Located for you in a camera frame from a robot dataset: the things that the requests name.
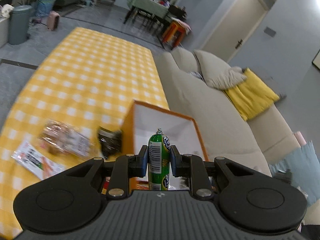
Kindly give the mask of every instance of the yellow checkered tablecloth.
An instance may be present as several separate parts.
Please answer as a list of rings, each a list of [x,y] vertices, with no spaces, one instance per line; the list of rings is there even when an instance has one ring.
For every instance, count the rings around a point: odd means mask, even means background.
[[[77,127],[92,140],[98,126],[117,129],[133,99],[168,109],[149,49],[75,28],[44,60],[13,105],[0,136],[0,233],[20,231],[12,209],[19,191],[39,179],[11,158],[23,140],[33,142],[48,119]],[[70,168],[73,155],[44,155]]]

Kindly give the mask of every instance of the door frame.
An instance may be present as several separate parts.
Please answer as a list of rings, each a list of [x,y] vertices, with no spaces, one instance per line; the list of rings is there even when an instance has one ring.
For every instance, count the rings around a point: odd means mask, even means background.
[[[249,34],[243,39],[242,45],[241,47],[246,43],[246,41],[250,38],[250,36],[253,34],[253,32],[257,29],[257,27],[260,25],[260,23],[262,22],[262,20],[264,19],[264,17],[266,16],[266,14],[268,13],[268,11],[270,10],[270,8],[268,7],[268,5],[265,3],[264,0],[258,0],[259,3],[263,6],[263,8],[265,9],[265,13],[261,16],[261,18],[257,21],[257,23],[253,26],[253,28],[251,29],[251,31],[249,32]],[[221,18],[221,20],[218,22],[218,24],[213,28],[212,32],[210,33],[210,35],[207,36],[207,38],[205,39],[205,41],[202,43],[202,45],[200,46],[200,49],[202,49],[206,43],[208,42],[208,40],[211,38],[212,34],[217,30],[217,28],[220,26],[220,24],[223,22],[223,20],[227,17],[228,13],[231,11],[231,9],[236,5],[236,3],[238,2],[238,0],[234,0],[234,2],[232,3],[232,5],[229,7],[229,9],[227,10],[227,12],[223,15],[223,17]],[[240,49],[237,49],[227,60],[227,62],[229,62],[239,51]]]

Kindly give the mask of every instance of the door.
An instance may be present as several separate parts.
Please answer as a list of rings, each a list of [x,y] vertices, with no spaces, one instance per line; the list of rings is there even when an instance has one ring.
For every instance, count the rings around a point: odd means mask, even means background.
[[[256,29],[267,10],[262,0],[236,0],[202,50],[228,62]]]

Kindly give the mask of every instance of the white plush toy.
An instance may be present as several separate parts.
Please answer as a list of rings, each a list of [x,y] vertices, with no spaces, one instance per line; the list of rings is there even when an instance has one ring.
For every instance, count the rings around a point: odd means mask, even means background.
[[[10,18],[10,12],[14,9],[10,4],[5,4],[1,9],[1,15],[6,18]]]

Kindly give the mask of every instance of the open box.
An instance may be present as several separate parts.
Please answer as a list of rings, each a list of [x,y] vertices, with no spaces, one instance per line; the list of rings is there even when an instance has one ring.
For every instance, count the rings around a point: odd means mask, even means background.
[[[158,128],[162,129],[180,154],[190,153],[202,157],[204,161],[209,160],[193,118],[140,101],[133,102],[122,124],[122,154],[139,154],[142,145],[148,145]],[[148,181],[148,173],[138,180]],[[180,188],[180,179],[173,177],[171,166],[169,187]]]

